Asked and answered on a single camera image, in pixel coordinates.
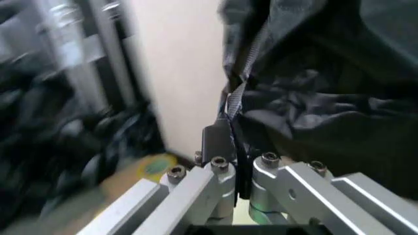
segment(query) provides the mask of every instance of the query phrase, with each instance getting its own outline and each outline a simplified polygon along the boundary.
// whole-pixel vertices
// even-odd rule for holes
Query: yellow tape
[[[169,168],[177,164],[177,159],[171,154],[158,154],[147,156],[140,160],[138,167],[138,176],[140,179],[148,179],[154,182],[160,181],[160,178]]]

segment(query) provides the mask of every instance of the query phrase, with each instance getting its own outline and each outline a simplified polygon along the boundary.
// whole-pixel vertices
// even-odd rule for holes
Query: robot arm
[[[361,173],[332,179],[318,162],[282,166],[272,153],[255,159],[249,213],[275,226],[225,226],[234,187],[235,169],[222,157],[190,172],[176,166],[160,184],[140,180],[79,234],[418,234],[414,206]]]

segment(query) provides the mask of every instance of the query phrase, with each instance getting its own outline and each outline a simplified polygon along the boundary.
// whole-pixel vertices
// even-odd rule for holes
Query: black cloth
[[[243,88],[229,99],[236,132],[263,124],[280,154],[418,199],[417,0],[227,0],[220,11],[229,87]]]
[[[164,151],[147,102],[117,114],[80,103],[38,54],[0,65],[0,228],[100,183],[120,158]]]

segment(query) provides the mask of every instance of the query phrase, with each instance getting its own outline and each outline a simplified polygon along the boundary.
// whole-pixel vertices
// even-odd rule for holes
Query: hex socket screw
[[[228,161],[223,157],[214,157],[210,161],[212,171],[215,173],[226,173],[228,172]]]
[[[172,184],[178,184],[184,177],[186,177],[186,169],[182,165],[176,165],[167,172],[168,181]]]
[[[268,168],[277,168],[280,158],[275,153],[267,152],[261,155],[261,161]]]
[[[327,172],[327,167],[320,161],[311,161],[308,163],[308,167],[318,173],[320,176],[325,177]]]

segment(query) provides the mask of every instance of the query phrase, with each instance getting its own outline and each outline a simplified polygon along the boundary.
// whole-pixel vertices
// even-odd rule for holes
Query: black bag
[[[273,142],[418,199],[417,12],[417,0],[225,1],[238,166]]]

